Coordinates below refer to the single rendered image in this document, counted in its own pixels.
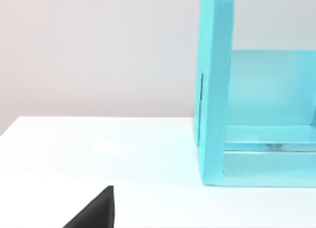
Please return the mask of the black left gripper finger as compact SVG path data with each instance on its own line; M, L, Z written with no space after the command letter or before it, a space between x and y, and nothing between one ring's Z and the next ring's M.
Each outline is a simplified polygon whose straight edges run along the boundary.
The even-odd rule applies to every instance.
M114 228L114 186L107 186L62 228Z

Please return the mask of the light blue rack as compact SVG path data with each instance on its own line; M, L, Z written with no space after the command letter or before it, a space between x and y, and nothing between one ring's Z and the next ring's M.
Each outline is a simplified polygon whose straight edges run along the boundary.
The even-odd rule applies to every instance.
M235 0L200 0L194 139L208 186L316 188L316 50L233 50Z

